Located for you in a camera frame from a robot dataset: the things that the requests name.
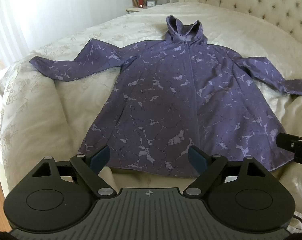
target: jacket zipper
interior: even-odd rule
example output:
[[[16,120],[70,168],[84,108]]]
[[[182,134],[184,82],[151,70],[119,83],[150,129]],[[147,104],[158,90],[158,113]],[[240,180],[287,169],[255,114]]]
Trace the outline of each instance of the jacket zipper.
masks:
[[[194,88],[194,92],[193,92],[193,96],[194,96],[194,115],[195,115],[195,121],[196,121],[196,136],[197,136],[197,142],[194,142],[194,145],[196,145],[197,147],[199,147],[201,149],[201,139],[200,139],[200,127],[199,127],[199,123],[198,123],[198,102],[197,102],[197,98],[196,98],[196,89],[195,89],[195,81],[194,81],[194,75],[193,75],[193,68],[192,68],[192,62],[191,62],[191,55],[190,55],[190,49],[189,49],[189,44],[187,42],[184,42],[186,50],[188,52],[188,56],[189,56],[189,64],[190,64],[190,70],[191,70],[191,84]]]

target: white comforter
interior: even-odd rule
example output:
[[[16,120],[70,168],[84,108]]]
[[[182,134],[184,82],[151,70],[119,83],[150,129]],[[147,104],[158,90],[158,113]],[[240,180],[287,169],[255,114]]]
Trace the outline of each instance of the white comforter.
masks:
[[[230,47],[243,57],[266,56],[286,79],[302,78],[302,44],[290,35],[264,20],[201,3],[166,4],[88,28],[33,51],[13,64],[0,81],[0,150],[9,189],[43,157],[53,156],[60,161],[76,154],[119,73],[119,69],[110,69],[77,81],[54,82],[35,70],[29,60],[36,55],[73,60],[90,38],[118,47],[161,39],[167,31],[168,15],[184,24],[200,20],[209,43]],[[302,136],[302,96],[292,100],[289,95],[257,84],[286,131]],[[294,196],[297,214],[302,217],[302,165],[288,164],[279,176]],[[102,177],[117,190],[129,186],[182,189],[191,181],[118,174],[109,168]]]

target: jacket sleeve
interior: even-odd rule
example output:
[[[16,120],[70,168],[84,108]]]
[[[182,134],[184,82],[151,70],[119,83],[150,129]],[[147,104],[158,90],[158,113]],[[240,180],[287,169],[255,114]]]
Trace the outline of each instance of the jacket sleeve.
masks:
[[[30,63],[46,77],[72,81],[109,68],[129,65],[144,50],[159,42],[141,41],[120,49],[112,44],[91,39],[73,61],[54,61],[36,56]]]
[[[286,80],[266,57],[242,58],[236,52],[228,52],[231,59],[251,77],[255,77],[272,88],[282,92],[302,96],[302,79]]]

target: nightstand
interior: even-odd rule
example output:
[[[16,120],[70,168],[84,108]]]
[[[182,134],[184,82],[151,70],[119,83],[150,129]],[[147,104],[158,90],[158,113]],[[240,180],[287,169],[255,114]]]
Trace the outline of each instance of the nightstand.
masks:
[[[127,8],[126,11],[128,13],[133,13],[133,12],[140,12],[140,11],[144,11],[145,9],[148,9],[148,8],[151,8],[151,7],[142,7],[142,8],[139,8],[139,7],[131,7],[131,8]]]

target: black mechanical device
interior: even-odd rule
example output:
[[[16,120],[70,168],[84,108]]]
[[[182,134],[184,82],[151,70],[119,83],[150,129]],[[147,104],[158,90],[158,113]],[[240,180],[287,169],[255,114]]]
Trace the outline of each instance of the black mechanical device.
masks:
[[[302,163],[302,138],[279,134],[279,147]],[[122,188],[97,174],[107,164],[106,146],[70,161],[42,159],[8,194],[4,212],[17,239],[283,240],[295,211],[291,194],[256,159],[228,161],[190,147],[200,176],[178,188]],[[61,179],[71,176],[73,183]],[[237,176],[233,181],[226,178]]]

